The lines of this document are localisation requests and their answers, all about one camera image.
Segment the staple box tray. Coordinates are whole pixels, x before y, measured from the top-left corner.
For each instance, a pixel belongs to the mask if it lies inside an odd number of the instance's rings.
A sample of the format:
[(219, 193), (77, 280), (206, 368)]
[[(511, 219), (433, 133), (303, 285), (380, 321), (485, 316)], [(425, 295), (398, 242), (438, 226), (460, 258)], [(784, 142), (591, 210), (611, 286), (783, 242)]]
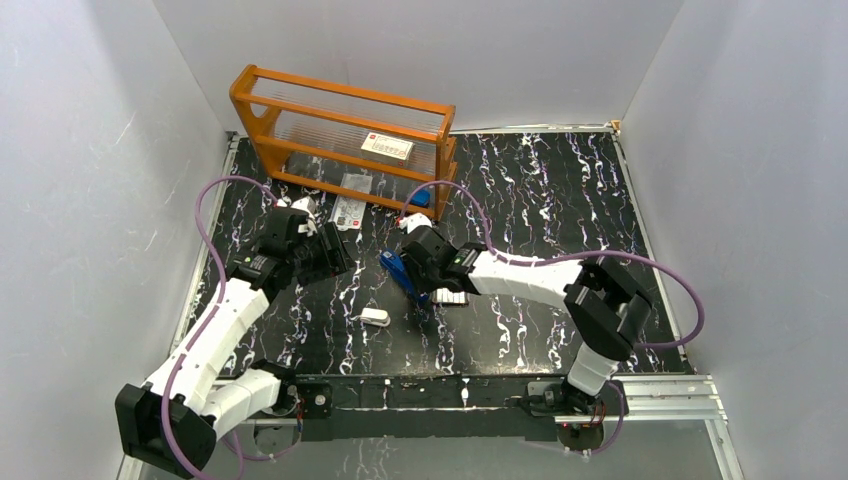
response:
[(445, 307), (466, 306), (469, 304), (466, 292), (453, 292), (447, 288), (435, 290), (431, 294), (430, 300), (435, 305)]

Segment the blue stapler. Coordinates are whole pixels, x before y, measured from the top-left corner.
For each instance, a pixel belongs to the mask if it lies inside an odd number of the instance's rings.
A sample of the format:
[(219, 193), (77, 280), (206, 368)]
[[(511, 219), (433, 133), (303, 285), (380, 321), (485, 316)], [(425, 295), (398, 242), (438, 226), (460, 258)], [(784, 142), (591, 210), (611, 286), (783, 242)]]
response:
[(379, 256), (379, 263), (414, 303), (423, 306), (429, 302), (428, 294), (419, 293), (416, 290), (403, 261), (397, 253), (390, 249), (383, 250)]

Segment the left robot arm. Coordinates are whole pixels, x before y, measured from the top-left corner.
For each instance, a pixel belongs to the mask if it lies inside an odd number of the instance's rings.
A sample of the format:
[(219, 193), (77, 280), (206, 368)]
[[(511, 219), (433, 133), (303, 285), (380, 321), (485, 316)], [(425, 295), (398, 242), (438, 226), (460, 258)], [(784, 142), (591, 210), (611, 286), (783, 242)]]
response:
[(228, 263), (218, 261), (213, 300), (168, 359), (115, 400), (126, 455), (184, 479), (198, 478), (216, 444), (260, 411), (299, 412), (303, 395), (290, 368), (252, 363), (214, 388), (250, 327), (289, 285), (305, 287), (349, 271), (353, 261), (335, 223), (318, 224), (315, 201), (303, 197), (271, 208), (256, 240)]

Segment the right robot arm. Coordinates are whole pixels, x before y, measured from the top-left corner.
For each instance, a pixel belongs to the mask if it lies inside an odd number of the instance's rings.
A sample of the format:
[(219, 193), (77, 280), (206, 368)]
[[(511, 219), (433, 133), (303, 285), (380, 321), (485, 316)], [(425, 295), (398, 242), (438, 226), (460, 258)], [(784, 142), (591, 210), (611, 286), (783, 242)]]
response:
[(406, 216), (399, 226), (400, 259), (417, 292), (510, 295), (566, 311), (582, 341), (566, 378), (560, 385), (532, 382), (513, 403), (534, 416), (595, 412), (653, 310), (619, 262), (609, 256), (548, 265), (530, 257), (501, 260), (482, 244), (453, 246), (423, 214)]

